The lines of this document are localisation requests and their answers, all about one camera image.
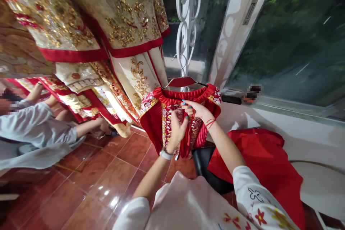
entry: red string bracelet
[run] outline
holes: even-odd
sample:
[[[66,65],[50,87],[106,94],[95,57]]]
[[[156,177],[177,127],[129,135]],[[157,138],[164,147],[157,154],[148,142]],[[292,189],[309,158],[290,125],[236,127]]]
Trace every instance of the red string bracelet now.
[[[208,128],[208,129],[210,129],[211,128],[211,126],[213,125],[213,123],[215,122],[216,120],[215,119],[209,119],[206,123],[206,127]]]

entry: red embroidered dress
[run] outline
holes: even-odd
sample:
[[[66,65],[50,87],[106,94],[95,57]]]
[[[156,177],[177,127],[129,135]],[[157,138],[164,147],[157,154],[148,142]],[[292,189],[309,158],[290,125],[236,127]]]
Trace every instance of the red embroidered dress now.
[[[166,146],[171,137],[171,112],[177,110],[178,118],[182,122],[187,115],[181,108],[182,99],[195,101],[204,105],[217,118],[220,114],[220,91],[214,85],[192,92],[163,91],[158,87],[148,93],[141,104],[140,123],[147,132],[152,143],[155,145],[157,153]],[[190,123],[186,130],[186,135],[177,148],[182,158],[188,156],[192,149],[205,145],[207,128],[200,118],[190,116]]]

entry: white watch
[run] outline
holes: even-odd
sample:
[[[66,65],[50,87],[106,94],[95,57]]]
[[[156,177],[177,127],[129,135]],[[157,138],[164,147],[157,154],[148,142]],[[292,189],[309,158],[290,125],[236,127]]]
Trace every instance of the white watch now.
[[[174,155],[170,155],[165,151],[165,147],[163,147],[162,151],[159,152],[159,155],[166,160],[171,160],[174,157]]]

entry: red hanger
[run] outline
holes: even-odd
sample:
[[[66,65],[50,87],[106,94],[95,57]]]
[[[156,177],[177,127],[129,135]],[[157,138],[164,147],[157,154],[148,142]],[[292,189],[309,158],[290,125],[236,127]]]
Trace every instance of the red hanger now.
[[[176,78],[173,78],[165,87],[163,87],[162,90],[168,86],[186,87],[195,83],[208,87],[207,84],[196,82],[192,77],[176,77]]]

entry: red garment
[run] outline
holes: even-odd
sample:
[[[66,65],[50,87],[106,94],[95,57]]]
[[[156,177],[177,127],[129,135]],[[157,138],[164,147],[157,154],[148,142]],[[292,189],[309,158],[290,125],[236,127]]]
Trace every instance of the red garment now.
[[[182,99],[203,104],[215,118],[220,114],[220,91],[214,85],[208,84],[208,87],[192,92],[162,91],[162,88],[156,88],[143,98],[140,124],[154,144],[157,153],[170,140],[171,111],[177,110],[180,122],[187,116],[181,108]],[[182,158],[187,157],[189,150],[205,145],[206,137],[207,128],[202,120],[190,116],[189,127],[176,153],[179,153]]]
[[[288,161],[282,136],[267,129],[233,130],[228,135],[262,186],[271,192],[294,223],[304,230],[304,210],[300,198],[303,178]],[[208,170],[233,183],[218,149],[215,149],[211,157]]]

